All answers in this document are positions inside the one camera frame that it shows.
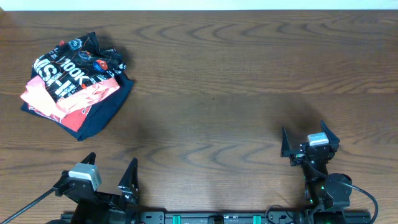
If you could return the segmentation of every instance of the wood grain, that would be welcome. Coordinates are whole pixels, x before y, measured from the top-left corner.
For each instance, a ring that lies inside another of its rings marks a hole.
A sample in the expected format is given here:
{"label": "wood grain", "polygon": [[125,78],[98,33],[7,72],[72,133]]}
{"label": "wood grain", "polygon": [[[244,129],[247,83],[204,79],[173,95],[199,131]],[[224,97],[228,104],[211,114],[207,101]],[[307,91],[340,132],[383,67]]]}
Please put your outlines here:
{"label": "wood grain", "polygon": [[[95,31],[136,85],[99,135],[77,142],[19,110],[31,63]],[[101,191],[139,160],[142,204],[167,210],[266,210],[304,203],[302,171],[279,157],[324,119],[341,139],[328,164],[397,223],[398,15],[395,11],[6,12],[0,21],[0,220],[97,153]],[[353,192],[351,207],[371,201]],[[73,210],[51,196],[14,223]]]}

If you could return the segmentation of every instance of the clothing pile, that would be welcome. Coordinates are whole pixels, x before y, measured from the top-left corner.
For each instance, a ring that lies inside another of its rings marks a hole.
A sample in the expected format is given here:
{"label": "clothing pile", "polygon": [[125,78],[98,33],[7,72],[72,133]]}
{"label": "clothing pile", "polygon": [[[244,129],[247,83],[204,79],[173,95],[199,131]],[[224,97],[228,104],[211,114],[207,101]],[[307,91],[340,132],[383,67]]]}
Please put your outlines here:
{"label": "clothing pile", "polygon": [[99,133],[127,98],[122,55],[100,50],[95,33],[61,41],[32,65],[21,110],[51,119],[77,140]]}

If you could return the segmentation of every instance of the black cable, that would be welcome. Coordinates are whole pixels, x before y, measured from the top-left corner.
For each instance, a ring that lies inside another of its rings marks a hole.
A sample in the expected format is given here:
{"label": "black cable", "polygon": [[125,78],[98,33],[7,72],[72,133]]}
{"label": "black cable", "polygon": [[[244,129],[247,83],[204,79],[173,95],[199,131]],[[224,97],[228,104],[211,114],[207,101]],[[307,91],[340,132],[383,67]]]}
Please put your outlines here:
{"label": "black cable", "polygon": [[18,212],[16,212],[15,214],[11,215],[10,217],[8,217],[4,222],[2,222],[1,224],[6,224],[9,223],[11,220],[15,219],[16,217],[18,217],[20,214],[26,212],[26,210],[30,209],[31,207],[33,207],[35,204],[39,203],[41,200],[43,200],[45,197],[49,196],[49,194],[51,194],[54,191],[54,189],[50,189],[48,190],[46,193],[44,193],[42,196],[38,197],[36,200],[34,200],[33,202],[31,202],[30,204],[26,205],[23,209],[19,210]]}
{"label": "black cable", "polygon": [[[324,178],[328,177],[326,174],[321,173],[319,170],[317,170],[316,168],[314,168],[311,165],[310,160],[308,159],[307,153],[305,153],[305,160],[308,163],[308,166],[311,168],[312,171],[316,172],[321,177],[324,177]],[[361,189],[361,188],[359,188],[359,187],[357,187],[355,185],[347,184],[347,183],[344,183],[344,182],[339,181],[339,180],[334,180],[334,181],[339,183],[339,184],[341,184],[341,185],[344,185],[344,186],[347,186],[347,187],[351,187],[352,189],[357,190],[357,191],[361,192],[362,194],[365,194],[366,196],[368,196],[372,200],[372,202],[374,204],[374,214],[373,214],[373,217],[372,217],[371,221],[369,222],[369,224],[373,224],[374,221],[376,221],[377,215],[379,213],[379,205],[377,204],[376,199],[371,194],[369,194],[367,191],[365,191],[365,190],[363,190],[363,189]]]}
{"label": "black cable", "polygon": [[[285,209],[283,206],[281,206],[281,205],[271,205],[268,209],[267,209],[267,211],[266,211],[266,218],[268,219],[268,221],[270,221],[269,220],[269,218],[268,218],[268,211],[270,210],[270,209],[272,209],[273,207],[280,207],[280,208],[282,208],[282,209]],[[294,218],[285,210],[284,211],[285,213],[286,213],[286,215],[289,217],[289,218],[291,218],[292,220],[293,220],[293,222],[294,222]]]}

